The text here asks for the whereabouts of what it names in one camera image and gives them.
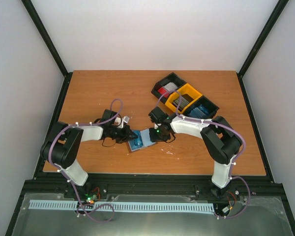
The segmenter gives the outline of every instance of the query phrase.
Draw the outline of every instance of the wooden tabletop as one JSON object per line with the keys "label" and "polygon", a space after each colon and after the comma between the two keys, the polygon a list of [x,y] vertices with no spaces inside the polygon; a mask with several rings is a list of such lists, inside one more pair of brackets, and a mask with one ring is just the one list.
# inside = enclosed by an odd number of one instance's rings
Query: wooden tabletop
{"label": "wooden tabletop", "polygon": [[[100,118],[114,98],[123,100],[122,116],[131,117],[131,129],[153,127],[148,114],[157,98],[154,84],[171,71],[74,71],[59,121],[89,123]],[[175,71],[175,73],[220,107],[223,116],[247,142],[245,153],[237,160],[234,175],[264,176],[265,169],[257,146],[246,105],[235,71]],[[165,107],[160,107],[171,114]],[[119,110],[118,102],[113,110]],[[157,143],[129,153],[127,144],[103,147],[101,141],[80,145],[77,159],[89,173],[211,175],[213,159],[204,142],[193,136],[177,134],[170,144]],[[56,171],[46,162],[44,171]]]}

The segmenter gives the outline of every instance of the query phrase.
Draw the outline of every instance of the white wall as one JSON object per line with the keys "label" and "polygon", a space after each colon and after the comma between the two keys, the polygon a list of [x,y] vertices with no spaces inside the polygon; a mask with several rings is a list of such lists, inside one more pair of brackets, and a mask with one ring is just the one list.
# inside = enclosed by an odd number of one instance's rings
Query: white wall
{"label": "white wall", "polygon": [[68,70],[239,70],[277,0],[33,0]]}
{"label": "white wall", "polygon": [[289,1],[244,83],[276,182],[295,217],[295,0]]}
{"label": "white wall", "polygon": [[0,236],[32,178],[62,75],[20,0],[0,0]]}

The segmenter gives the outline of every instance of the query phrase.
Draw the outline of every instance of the ventilation grille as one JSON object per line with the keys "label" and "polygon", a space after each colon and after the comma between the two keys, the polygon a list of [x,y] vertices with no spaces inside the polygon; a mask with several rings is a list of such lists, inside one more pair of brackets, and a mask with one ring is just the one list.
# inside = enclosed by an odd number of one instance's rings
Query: ventilation grille
{"label": "ventilation grille", "polygon": [[[185,213],[205,213],[214,212],[213,204],[206,203],[122,203],[122,202],[96,202],[93,206],[85,206],[87,211],[93,210],[102,204],[113,205],[116,212],[185,212]],[[29,209],[44,210],[77,210],[77,201],[49,201],[49,200],[30,200]],[[111,211],[109,206],[103,206],[97,211]]]}

